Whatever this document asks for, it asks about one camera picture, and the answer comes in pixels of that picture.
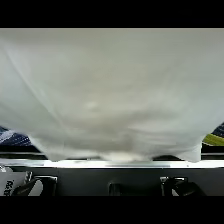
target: gray surface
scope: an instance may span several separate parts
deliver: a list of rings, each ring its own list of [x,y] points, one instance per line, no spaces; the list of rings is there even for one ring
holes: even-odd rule
[[[188,177],[207,195],[224,196],[224,169],[98,169],[98,168],[26,168],[14,167],[15,171],[30,170],[34,175],[58,177],[56,195],[108,195],[108,184],[122,184],[127,194],[141,192],[160,195],[160,177]]]

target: white fabric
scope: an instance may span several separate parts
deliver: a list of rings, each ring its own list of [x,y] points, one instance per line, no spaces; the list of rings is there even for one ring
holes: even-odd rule
[[[0,29],[0,124],[52,160],[199,161],[223,60],[223,29]]]

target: white cloth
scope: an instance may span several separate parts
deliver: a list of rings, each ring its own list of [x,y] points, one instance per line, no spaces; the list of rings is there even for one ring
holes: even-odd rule
[[[0,124],[52,160],[199,161],[223,60],[223,29],[0,29]]]

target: white sheet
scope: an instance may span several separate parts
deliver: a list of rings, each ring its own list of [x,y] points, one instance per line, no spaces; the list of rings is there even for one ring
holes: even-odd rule
[[[223,58],[223,29],[0,29],[0,124],[52,160],[196,162]]]

